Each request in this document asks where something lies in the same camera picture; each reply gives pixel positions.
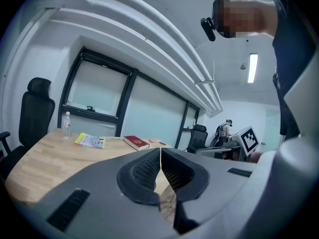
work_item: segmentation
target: water bottle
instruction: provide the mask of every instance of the water bottle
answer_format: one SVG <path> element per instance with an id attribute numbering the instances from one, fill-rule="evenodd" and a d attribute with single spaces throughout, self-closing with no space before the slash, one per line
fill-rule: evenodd
<path id="1" fill-rule="evenodd" d="M 70 124 L 71 120 L 70 120 L 70 112 L 66 112 L 66 115 L 63 118 L 63 125 L 62 125 L 62 130 L 63 130 L 63 138 L 67 139 L 70 137 L 70 133 L 71 133 L 71 124 Z"/>

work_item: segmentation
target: fluorescent light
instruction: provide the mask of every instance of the fluorescent light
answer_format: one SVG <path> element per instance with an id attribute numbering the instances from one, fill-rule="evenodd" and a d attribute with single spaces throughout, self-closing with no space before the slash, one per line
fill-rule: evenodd
<path id="1" fill-rule="evenodd" d="M 254 83 L 257 69 L 258 54 L 250 54 L 248 83 Z"/>

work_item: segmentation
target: wooden desk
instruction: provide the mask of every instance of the wooden desk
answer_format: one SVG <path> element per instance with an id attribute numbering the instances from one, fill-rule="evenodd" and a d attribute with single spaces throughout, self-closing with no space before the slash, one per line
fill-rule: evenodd
<path id="1" fill-rule="evenodd" d="M 51 189 L 95 162 L 119 157 L 136 150 L 119 137 L 107 137 L 105 149 L 88 148 L 75 144 L 78 134 L 63 139 L 57 128 L 33 146 L 18 162 L 5 181 L 9 194 L 32 207 Z M 170 147 L 151 143 L 149 148 Z M 155 192 L 159 195 L 169 185 L 162 170 L 156 179 Z"/>

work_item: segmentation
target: office chair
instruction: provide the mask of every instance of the office chair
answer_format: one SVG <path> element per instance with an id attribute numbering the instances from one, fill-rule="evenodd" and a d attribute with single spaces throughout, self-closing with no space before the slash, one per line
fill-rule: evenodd
<path id="1" fill-rule="evenodd" d="M 197 149 L 205 148 L 207 136 L 208 133 L 206 132 L 206 127 L 204 125 L 196 124 L 190 131 L 190 140 L 187 147 L 187 152 L 195 153 Z"/>
<path id="2" fill-rule="evenodd" d="M 27 92 L 22 97 L 19 124 L 19 141 L 21 146 L 10 150 L 6 138 L 9 132 L 0 133 L 0 141 L 7 156 L 0 162 L 0 175 L 5 180 L 18 161 L 31 149 L 48 131 L 49 123 L 55 108 L 55 102 L 49 98 L 51 82 L 43 78 L 32 79 Z"/>

